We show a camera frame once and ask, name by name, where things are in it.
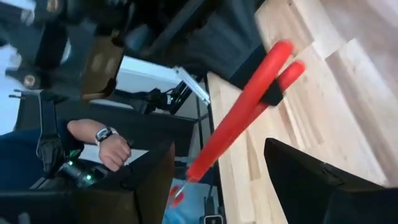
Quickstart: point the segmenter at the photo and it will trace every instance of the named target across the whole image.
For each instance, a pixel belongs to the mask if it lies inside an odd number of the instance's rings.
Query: blue jeans
[[[64,149],[81,149],[67,129],[67,122],[58,120],[58,133]],[[40,128],[14,131],[0,136],[0,190],[27,190],[43,176],[43,163],[36,156]]]

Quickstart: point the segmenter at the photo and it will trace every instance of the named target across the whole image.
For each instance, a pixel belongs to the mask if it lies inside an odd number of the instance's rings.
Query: wooden surface
[[[228,223],[287,223],[266,138],[398,186],[398,1],[267,0],[256,16],[267,48],[291,40],[307,71],[220,158]],[[239,90],[212,74],[209,81],[217,126]]]

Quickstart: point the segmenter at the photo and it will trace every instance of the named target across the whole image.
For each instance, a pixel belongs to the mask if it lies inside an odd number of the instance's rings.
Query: white surface
[[[147,150],[131,149],[131,157],[124,164],[127,165],[130,162],[135,161],[136,159],[140,158],[142,155],[144,155],[147,152],[148,152]],[[98,146],[85,144],[85,148],[83,152],[81,152],[79,158],[102,164],[101,159],[99,157],[99,153],[100,149]]]

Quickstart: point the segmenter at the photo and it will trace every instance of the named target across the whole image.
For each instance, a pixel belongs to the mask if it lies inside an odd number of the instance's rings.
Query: screw
[[[48,0],[47,1],[47,10],[48,12],[55,12],[59,7],[58,0]]]
[[[27,75],[24,79],[24,86],[25,87],[32,87],[35,85],[36,79],[33,75]]]

